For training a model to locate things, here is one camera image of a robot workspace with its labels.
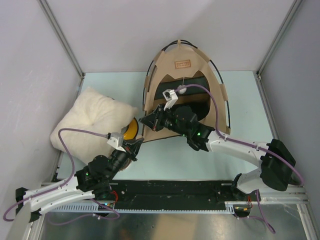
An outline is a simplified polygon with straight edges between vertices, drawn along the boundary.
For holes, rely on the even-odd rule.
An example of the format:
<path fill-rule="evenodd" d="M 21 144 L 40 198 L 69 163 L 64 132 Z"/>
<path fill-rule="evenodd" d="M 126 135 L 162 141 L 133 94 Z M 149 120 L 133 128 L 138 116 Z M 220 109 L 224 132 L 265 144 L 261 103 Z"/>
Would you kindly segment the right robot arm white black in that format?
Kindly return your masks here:
<path fill-rule="evenodd" d="M 139 122 L 154 132 L 166 129 L 186 137 L 187 144 L 195 151 L 219 152 L 255 165 L 256 169 L 239 173 L 232 182 L 231 194 L 238 201 L 256 190 L 284 192 L 289 185 L 300 184 L 293 174 L 296 161 L 280 140 L 256 144 L 232 140 L 229 135 L 200 123 L 189 106 L 165 109 L 160 104 Z"/>

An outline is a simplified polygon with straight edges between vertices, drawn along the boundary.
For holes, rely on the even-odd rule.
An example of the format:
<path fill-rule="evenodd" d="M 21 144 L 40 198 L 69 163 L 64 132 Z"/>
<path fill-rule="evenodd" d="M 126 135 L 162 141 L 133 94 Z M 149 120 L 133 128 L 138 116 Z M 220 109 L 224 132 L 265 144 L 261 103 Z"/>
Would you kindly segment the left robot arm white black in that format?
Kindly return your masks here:
<path fill-rule="evenodd" d="M 17 207 L 15 213 L 30 203 L 30 222 L 51 210 L 80 200 L 104 200 L 111 194 L 110 182 L 127 161 L 136 161 L 144 138 L 124 140 L 121 150 L 115 149 L 109 157 L 97 155 L 83 169 L 71 178 L 51 185 L 28 190 L 20 187 L 15 190 Z"/>

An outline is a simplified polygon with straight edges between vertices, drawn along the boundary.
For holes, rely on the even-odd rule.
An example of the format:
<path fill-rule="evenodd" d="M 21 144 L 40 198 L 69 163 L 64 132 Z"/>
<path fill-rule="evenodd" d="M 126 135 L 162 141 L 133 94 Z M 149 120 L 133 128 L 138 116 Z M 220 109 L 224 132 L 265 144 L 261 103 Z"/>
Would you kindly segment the black tent pole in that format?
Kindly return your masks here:
<path fill-rule="evenodd" d="M 213 119 L 211 123 L 218 123 L 220 131 L 231 131 L 230 105 L 222 75 L 202 50 L 189 41 L 178 40 L 178 44 L 161 53 L 155 66 L 153 80 L 159 82 L 158 87 L 162 90 L 176 89 L 185 77 L 185 85 L 201 85 L 210 91 L 218 107 L 218 116 L 205 90 L 189 87 L 185 94 L 178 95 L 181 102 L 199 104 L 195 109 L 201 120 L 208 122 Z"/>
<path fill-rule="evenodd" d="M 161 55 L 162 52 L 165 52 L 169 47 L 173 46 L 173 45 L 177 45 L 178 44 L 178 40 L 174 40 L 172 42 L 170 42 L 169 44 L 167 44 L 166 46 L 164 46 L 160 52 L 157 53 L 157 55 L 153 58 L 153 60 L 150 62 L 149 67 L 147 69 L 146 72 L 146 76 L 145 76 L 145 81 L 144 81 L 144 86 L 143 86 L 143 93 L 142 93 L 142 110 L 145 111 L 145 104 L 147 101 L 147 92 L 149 89 L 149 84 L 152 78 L 152 75 L 154 74 L 154 71 L 156 69 L 156 61 L 158 60 L 159 56 Z"/>

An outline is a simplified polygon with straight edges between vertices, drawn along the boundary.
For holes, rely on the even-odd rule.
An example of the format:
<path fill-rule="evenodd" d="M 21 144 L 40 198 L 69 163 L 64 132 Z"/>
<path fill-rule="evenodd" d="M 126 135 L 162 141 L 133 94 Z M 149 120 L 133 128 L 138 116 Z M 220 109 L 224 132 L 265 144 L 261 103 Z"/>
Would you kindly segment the beige fabric pet tent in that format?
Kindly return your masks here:
<path fill-rule="evenodd" d="M 169 43 L 150 63 L 143 88 L 144 113 L 166 103 L 165 90 L 176 89 L 176 107 L 190 106 L 202 124 L 230 134 L 230 106 L 222 76 L 213 61 L 187 40 Z"/>

